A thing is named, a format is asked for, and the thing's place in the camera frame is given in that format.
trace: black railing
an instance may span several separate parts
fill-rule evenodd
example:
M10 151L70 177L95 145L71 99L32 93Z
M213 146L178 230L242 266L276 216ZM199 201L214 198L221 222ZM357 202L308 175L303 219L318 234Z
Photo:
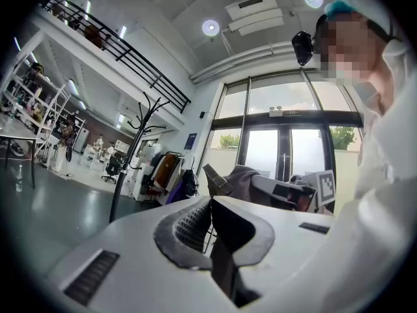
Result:
M145 80L150 88L157 90L166 100L178 108L181 113L186 105L191 103L190 99L148 59L81 7L69 0L45 0L42 3L42 8L51 12L74 30L79 31L101 50L109 52L116 61L125 64Z

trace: white pants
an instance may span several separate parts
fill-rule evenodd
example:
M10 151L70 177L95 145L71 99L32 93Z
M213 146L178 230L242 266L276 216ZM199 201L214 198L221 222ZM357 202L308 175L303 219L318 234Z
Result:
M57 171L58 173L61 171L61 167L63 166L65 160L65 152L66 146L58 146L57 160L55 161L55 165L52 170Z

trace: plastic bottle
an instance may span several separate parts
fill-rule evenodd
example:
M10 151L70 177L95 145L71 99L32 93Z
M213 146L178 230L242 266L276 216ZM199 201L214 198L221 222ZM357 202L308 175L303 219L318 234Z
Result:
M22 173L22 165L19 165L19 173L16 177L16 191L21 192L23 189L23 173Z

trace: air conditioner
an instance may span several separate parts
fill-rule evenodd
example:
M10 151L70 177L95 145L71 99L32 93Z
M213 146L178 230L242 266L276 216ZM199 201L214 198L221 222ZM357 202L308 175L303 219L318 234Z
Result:
M226 7L233 22L232 31L244 36L259 30L283 25L282 11L275 0L244 0Z

